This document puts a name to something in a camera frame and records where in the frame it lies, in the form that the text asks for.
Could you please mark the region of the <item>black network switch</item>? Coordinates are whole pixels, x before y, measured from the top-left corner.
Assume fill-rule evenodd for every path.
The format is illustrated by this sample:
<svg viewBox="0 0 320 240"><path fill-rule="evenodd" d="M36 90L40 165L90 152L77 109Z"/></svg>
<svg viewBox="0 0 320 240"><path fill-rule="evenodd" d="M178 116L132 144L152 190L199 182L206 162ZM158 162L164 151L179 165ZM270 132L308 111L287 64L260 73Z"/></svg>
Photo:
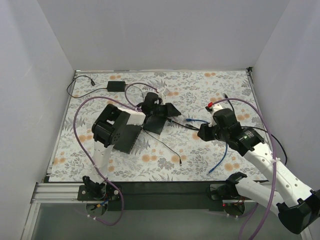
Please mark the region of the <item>black network switch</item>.
<svg viewBox="0 0 320 240"><path fill-rule="evenodd" d="M146 122L144 123L142 128L145 131L160 135L164 126L165 126L166 121L167 121L166 117L159 117L159 116L151 115L146 120Z"/></svg>
<svg viewBox="0 0 320 240"><path fill-rule="evenodd" d="M126 125L114 149L125 154L130 154L134 144L142 130L139 125Z"/></svg>

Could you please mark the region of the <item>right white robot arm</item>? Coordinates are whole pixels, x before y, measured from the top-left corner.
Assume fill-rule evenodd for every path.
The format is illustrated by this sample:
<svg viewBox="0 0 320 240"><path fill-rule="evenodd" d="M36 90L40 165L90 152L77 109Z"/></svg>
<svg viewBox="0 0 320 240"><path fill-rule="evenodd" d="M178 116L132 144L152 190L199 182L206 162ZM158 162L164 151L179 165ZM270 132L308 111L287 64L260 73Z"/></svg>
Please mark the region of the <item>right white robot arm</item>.
<svg viewBox="0 0 320 240"><path fill-rule="evenodd" d="M278 216L293 234L300 234L320 217L320 192L300 181L280 159L273 158L264 138L253 128L243 128L235 113L220 104L209 104L210 123L200 126L202 140L221 141L252 163L272 186L270 188L236 172L225 181L231 196L247 197Z"/></svg>

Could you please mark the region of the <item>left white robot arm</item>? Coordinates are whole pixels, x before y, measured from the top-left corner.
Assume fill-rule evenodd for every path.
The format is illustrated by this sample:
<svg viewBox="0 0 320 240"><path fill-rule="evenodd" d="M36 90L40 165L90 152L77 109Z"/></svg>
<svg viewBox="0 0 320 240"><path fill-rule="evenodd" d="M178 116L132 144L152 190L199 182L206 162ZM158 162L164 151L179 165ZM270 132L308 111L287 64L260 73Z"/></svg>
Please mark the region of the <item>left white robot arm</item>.
<svg viewBox="0 0 320 240"><path fill-rule="evenodd" d="M159 135L168 118L181 115L171 102L165 102L163 97L153 92L147 93L133 110L108 104L91 128L94 170L82 178L84 184L97 195L98 186L107 178L113 149L129 154L142 130Z"/></svg>

